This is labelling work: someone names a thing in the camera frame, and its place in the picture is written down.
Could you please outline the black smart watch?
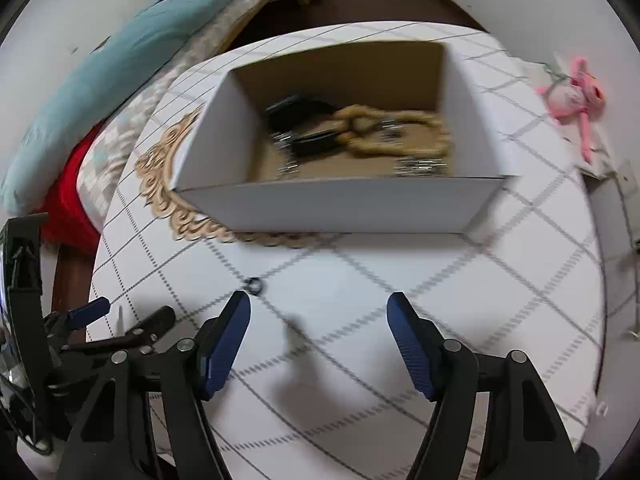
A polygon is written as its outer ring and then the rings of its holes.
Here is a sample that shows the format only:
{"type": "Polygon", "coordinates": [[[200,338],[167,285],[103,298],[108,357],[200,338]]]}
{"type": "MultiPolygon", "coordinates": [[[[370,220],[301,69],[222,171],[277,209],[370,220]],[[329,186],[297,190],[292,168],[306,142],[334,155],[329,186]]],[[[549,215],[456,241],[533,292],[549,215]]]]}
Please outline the black smart watch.
{"type": "Polygon", "coordinates": [[[311,96],[293,94],[272,103],[262,114],[271,140],[277,150],[294,158],[311,158],[335,152],[340,144],[338,128],[312,127],[333,119],[337,108],[311,96]]]}

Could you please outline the red blanket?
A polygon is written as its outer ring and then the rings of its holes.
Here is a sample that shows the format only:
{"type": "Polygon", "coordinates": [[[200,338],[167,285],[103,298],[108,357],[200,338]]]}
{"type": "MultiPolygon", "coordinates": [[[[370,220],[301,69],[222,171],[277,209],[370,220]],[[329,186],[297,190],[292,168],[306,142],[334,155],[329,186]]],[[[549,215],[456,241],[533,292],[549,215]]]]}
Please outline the red blanket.
{"type": "Polygon", "coordinates": [[[96,251],[99,233],[82,208],[76,183],[80,166],[91,144],[104,125],[101,120],[73,148],[39,212],[47,215],[41,226],[42,239],[53,245],[66,245],[88,256],[96,251]]]}

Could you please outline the checked tablecloth with floral print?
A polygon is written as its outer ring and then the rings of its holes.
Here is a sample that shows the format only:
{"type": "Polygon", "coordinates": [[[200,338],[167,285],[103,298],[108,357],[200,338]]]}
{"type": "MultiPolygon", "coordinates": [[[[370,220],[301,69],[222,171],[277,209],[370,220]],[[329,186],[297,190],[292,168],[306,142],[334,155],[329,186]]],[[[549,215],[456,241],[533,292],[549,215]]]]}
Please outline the checked tablecloth with floral print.
{"type": "Polygon", "coordinates": [[[603,346],[603,284],[582,178],[499,41],[446,24],[371,22],[254,42],[172,75],[151,110],[106,214],[90,294],[111,301],[91,340],[119,335],[161,306],[169,347],[217,314],[247,278],[264,292],[231,376],[207,405],[237,479],[401,479],[432,414],[413,389],[385,305],[404,292],[424,318],[475,351],[533,361],[570,440],[588,426],[603,346]],[[141,193],[139,171],[167,129],[232,68],[329,44],[437,40],[461,56],[518,176],[462,235],[312,236],[266,247],[175,237],[141,193]]]}

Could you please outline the checked grey mattress sheet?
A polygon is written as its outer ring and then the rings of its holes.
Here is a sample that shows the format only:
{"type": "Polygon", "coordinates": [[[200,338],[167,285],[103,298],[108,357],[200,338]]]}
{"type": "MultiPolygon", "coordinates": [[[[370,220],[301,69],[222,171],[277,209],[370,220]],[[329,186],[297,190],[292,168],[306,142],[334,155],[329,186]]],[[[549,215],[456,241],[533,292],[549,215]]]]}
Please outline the checked grey mattress sheet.
{"type": "Polygon", "coordinates": [[[268,1],[232,0],[101,127],[81,161],[76,179],[80,208],[91,234],[102,232],[122,170],[171,84],[189,68],[224,52],[268,1]]]}

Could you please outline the white cardboard box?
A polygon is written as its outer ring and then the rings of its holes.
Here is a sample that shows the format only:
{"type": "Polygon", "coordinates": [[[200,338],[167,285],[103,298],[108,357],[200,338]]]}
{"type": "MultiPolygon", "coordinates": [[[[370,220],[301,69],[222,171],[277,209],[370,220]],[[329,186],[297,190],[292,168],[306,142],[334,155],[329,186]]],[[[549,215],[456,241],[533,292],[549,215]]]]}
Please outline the white cardboard box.
{"type": "Polygon", "coordinates": [[[459,234],[518,161],[451,44],[365,41],[229,70],[196,115],[169,187],[239,233],[459,234]],[[287,96],[337,108],[332,153],[276,149],[262,118],[287,96]]]}

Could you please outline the light blue duvet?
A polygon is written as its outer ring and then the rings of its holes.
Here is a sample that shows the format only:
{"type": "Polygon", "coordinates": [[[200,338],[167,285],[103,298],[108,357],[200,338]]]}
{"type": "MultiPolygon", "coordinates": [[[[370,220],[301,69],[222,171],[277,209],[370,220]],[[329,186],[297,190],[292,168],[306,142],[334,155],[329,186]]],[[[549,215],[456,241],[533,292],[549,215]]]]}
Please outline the light blue duvet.
{"type": "Polygon", "coordinates": [[[1,180],[14,216],[40,207],[70,152],[233,0],[162,0],[88,55],[38,110],[1,180]]]}

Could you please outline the pink panther plush toy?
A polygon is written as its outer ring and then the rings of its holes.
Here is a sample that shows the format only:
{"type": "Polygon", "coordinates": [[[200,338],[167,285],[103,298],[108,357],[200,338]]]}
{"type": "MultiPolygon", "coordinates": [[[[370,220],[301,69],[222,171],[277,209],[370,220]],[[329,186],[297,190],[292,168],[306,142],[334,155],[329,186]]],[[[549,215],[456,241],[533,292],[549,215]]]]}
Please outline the pink panther plush toy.
{"type": "Polygon", "coordinates": [[[549,72],[551,84],[536,92],[546,104],[549,114],[561,124],[576,122],[579,148],[587,164],[593,162],[591,121],[599,119],[605,109],[606,96],[599,81],[588,68],[585,58],[576,56],[568,74],[549,72]]]}

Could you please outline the white wall power strip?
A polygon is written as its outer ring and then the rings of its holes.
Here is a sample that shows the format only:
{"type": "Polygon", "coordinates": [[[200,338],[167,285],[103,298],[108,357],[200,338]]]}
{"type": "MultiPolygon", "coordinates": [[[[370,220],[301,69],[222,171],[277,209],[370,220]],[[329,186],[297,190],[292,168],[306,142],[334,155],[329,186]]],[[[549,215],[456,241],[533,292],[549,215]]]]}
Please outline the white wall power strip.
{"type": "Polygon", "coordinates": [[[639,250],[639,180],[628,159],[620,164],[616,177],[623,195],[631,237],[636,250],[639,250]]]}

